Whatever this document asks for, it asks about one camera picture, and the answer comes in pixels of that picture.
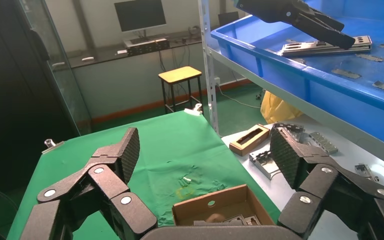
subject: white shelf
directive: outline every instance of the white shelf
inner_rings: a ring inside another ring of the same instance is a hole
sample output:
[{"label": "white shelf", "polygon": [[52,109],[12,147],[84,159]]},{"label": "white shelf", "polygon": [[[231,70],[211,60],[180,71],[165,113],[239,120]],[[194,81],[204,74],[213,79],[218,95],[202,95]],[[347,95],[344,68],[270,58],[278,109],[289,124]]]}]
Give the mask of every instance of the white shelf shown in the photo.
[{"label": "white shelf", "polygon": [[343,136],[345,139],[349,140],[350,142],[356,144],[357,146],[363,148],[364,150],[368,151],[369,153],[384,161],[383,141],[347,123],[346,121],[343,121],[342,119],[339,119],[336,116],[312,105],[311,103],[306,102],[305,100],[289,93],[288,91],[283,90],[282,88],[264,80],[252,71],[223,56],[219,51],[214,50],[212,48],[208,48],[208,50],[209,55],[215,60],[226,65],[227,67],[241,74],[247,79],[251,80],[258,86],[285,100],[286,102],[293,105],[312,119],[323,124],[325,127],[335,131],[336,133]]},{"label": "white shelf", "polygon": [[[339,151],[332,154],[331,157],[343,168],[355,173],[355,165],[360,163],[367,164],[375,176],[379,177],[379,184],[384,185],[384,161],[378,157],[370,154],[361,147],[355,145],[343,136],[337,134],[328,127],[321,125],[310,117],[303,115],[296,119],[285,121],[286,123],[302,125],[305,128],[306,133],[319,132],[332,142]],[[226,145],[239,138],[241,132],[235,133],[222,138]],[[266,140],[254,151],[258,149],[270,149],[270,140]],[[290,188],[282,173],[276,174],[270,181],[248,158],[248,156],[236,155],[236,158],[248,171],[251,177],[257,182],[257,184],[263,189],[267,196],[273,201],[273,203],[282,210],[286,203],[295,193]],[[357,234],[350,230],[336,215],[325,211],[316,227],[314,228],[309,240],[357,240]]]}]

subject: electronic device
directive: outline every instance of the electronic device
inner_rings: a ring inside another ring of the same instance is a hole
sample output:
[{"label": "electronic device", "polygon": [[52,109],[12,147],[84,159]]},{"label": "electronic device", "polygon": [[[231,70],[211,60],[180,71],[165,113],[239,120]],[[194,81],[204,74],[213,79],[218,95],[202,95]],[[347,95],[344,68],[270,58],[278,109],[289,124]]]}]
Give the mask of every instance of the electronic device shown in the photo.
[{"label": "electronic device", "polygon": [[127,49],[127,56],[136,56],[166,50],[170,48],[167,38],[148,40],[140,43],[132,43],[131,40],[124,42]]},{"label": "electronic device", "polygon": [[114,6],[122,32],[146,30],[166,24],[161,0],[123,1],[114,3]]},{"label": "electronic device", "polygon": [[218,22],[220,23],[220,27],[226,24],[230,24],[231,22],[234,22],[238,19],[239,19],[239,12],[237,11],[220,13],[218,15]]}]

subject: blue storage tray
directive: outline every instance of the blue storage tray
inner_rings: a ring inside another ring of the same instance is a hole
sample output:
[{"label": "blue storage tray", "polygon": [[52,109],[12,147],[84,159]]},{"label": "blue storage tray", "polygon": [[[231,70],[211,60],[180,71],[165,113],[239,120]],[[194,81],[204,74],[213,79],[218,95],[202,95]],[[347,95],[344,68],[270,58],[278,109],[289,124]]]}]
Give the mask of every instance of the blue storage tray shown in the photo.
[{"label": "blue storage tray", "polygon": [[[369,35],[371,53],[384,58],[384,0],[307,0],[311,7],[345,24],[344,33]],[[384,141],[384,61],[375,62],[355,54],[300,57],[305,64],[276,55],[286,40],[315,41],[283,22],[266,23],[252,15],[211,32],[221,54],[264,80],[321,108]],[[342,69],[361,75],[352,79],[332,73]]]}]

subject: green table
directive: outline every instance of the green table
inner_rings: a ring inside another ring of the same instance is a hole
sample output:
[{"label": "green table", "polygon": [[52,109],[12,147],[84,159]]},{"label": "green table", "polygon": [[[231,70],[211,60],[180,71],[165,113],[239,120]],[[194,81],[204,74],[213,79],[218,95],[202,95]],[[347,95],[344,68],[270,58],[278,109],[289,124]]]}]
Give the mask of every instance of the green table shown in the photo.
[{"label": "green table", "polygon": [[[278,208],[206,119],[181,111],[70,139],[42,155],[8,239],[20,238],[41,190],[84,167],[97,148],[119,142],[129,127],[139,130],[140,157],[128,186],[156,215],[159,226],[173,225],[173,204],[241,184],[248,184],[271,218],[278,219]],[[74,239],[118,237],[96,212],[74,233]]]}]

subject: yellow stool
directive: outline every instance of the yellow stool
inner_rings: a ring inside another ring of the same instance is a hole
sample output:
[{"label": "yellow stool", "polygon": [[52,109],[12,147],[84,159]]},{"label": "yellow stool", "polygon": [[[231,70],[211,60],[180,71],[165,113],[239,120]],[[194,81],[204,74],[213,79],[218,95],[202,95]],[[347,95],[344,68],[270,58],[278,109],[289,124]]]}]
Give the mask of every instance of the yellow stool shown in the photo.
[{"label": "yellow stool", "polygon": [[[192,100],[196,101],[197,103],[202,104],[203,101],[203,94],[201,92],[201,81],[200,77],[203,73],[196,70],[193,67],[190,66],[184,66],[178,69],[174,69],[171,71],[166,71],[163,73],[158,74],[158,77],[161,79],[161,85],[162,85],[162,97],[164,98],[164,110],[165,113],[167,113],[167,109],[169,109],[171,112],[176,112],[176,106],[184,104],[189,102],[190,103],[190,108],[192,109],[193,103]],[[199,90],[199,101],[196,99],[194,96],[192,96],[191,93],[191,79],[198,79],[198,90]],[[179,103],[175,103],[175,91],[173,90],[173,85],[174,84],[179,84],[182,82],[187,81],[187,88],[189,90],[189,97],[186,101],[182,101]],[[164,88],[164,82],[166,82],[170,86],[170,91],[171,91],[171,101],[172,105],[167,104],[166,100],[166,90]]]}]

